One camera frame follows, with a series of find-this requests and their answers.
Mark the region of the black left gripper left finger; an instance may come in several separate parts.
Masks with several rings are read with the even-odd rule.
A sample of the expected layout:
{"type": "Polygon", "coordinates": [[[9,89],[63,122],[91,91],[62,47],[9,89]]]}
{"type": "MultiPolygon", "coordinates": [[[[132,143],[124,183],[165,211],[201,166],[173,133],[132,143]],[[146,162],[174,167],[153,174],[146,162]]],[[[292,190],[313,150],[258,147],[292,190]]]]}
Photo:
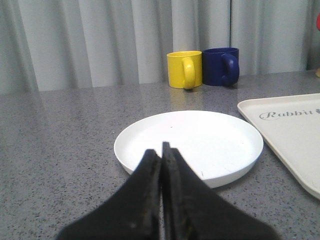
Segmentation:
{"type": "Polygon", "coordinates": [[[157,240],[161,158],[147,149],[128,180],[100,207],[66,226],[59,240],[157,240]]]}

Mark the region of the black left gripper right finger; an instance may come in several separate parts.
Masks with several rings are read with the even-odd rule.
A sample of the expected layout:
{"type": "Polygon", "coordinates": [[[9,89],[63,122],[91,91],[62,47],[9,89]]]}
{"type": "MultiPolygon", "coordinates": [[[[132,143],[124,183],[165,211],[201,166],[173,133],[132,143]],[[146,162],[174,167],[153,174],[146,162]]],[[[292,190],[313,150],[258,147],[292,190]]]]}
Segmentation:
{"type": "Polygon", "coordinates": [[[168,240],[276,240],[272,227],[213,192],[181,153],[162,144],[162,199],[168,240]]]}

